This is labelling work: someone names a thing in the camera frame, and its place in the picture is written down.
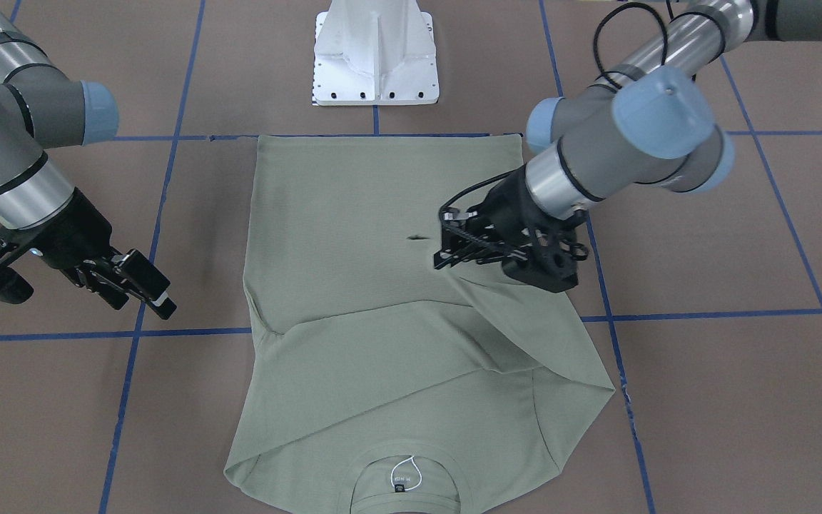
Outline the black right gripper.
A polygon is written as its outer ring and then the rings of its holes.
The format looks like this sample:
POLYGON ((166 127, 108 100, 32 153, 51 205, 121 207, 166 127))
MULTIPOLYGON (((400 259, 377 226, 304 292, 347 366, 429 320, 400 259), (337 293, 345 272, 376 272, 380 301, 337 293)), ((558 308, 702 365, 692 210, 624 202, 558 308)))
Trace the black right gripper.
POLYGON ((122 309, 132 293, 158 318, 169 319, 177 309, 168 293, 170 280, 136 248, 118 254, 111 247, 111 234, 110 222, 79 189, 59 212, 38 226, 26 230, 1 227, 0 302, 19 305, 33 295, 33 287, 12 263, 35 253, 49 268, 100 296, 115 310, 122 309))

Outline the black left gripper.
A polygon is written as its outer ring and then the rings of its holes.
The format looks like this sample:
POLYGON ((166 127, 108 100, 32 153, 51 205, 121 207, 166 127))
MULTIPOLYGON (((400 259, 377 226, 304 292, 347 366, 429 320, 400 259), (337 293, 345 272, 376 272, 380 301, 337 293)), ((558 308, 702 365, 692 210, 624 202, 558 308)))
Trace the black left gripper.
POLYGON ((529 194, 524 166, 461 190, 440 206, 437 217, 436 270, 467 261, 499 263, 516 282, 561 293, 578 286, 578 264, 589 257, 575 234, 587 216, 545 214, 529 194))

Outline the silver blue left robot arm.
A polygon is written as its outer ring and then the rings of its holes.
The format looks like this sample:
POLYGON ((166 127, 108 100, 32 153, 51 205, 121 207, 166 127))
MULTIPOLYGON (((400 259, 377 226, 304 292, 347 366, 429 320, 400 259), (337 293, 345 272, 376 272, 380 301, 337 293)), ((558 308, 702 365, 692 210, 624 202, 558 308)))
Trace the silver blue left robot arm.
POLYGON ((577 240, 588 212, 632 184, 687 194, 724 180, 733 142, 695 84, 698 72, 750 41, 822 41, 822 1, 691 1, 665 21, 649 4, 654 36, 574 98, 539 102, 529 115, 529 162, 482 182, 466 211, 438 211, 440 270, 498 263, 509 278, 552 293, 579 283, 589 248, 577 240))

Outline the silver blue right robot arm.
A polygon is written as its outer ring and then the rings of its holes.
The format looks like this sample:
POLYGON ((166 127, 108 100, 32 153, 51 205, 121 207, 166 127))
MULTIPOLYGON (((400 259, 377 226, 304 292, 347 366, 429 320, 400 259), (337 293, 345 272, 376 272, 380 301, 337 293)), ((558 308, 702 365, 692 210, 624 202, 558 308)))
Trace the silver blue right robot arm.
POLYGON ((0 302, 33 295, 12 268, 32 253, 114 309, 135 297, 159 318, 176 311, 169 280, 140 251, 112 247, 110 221, 49 156, 107 142, 117 130, 111 92, 73 81, 0 12, 0 302))

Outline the white metal robot base mount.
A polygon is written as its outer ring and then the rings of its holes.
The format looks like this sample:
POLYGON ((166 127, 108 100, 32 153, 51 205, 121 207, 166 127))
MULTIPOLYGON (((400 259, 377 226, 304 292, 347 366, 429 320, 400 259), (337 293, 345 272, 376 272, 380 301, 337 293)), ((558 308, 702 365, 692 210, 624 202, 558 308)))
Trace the white metal robot base mount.
POLYGON ((438 102, 434 23, 417 2, 333 1, 314 29, 313 105, 438 102))

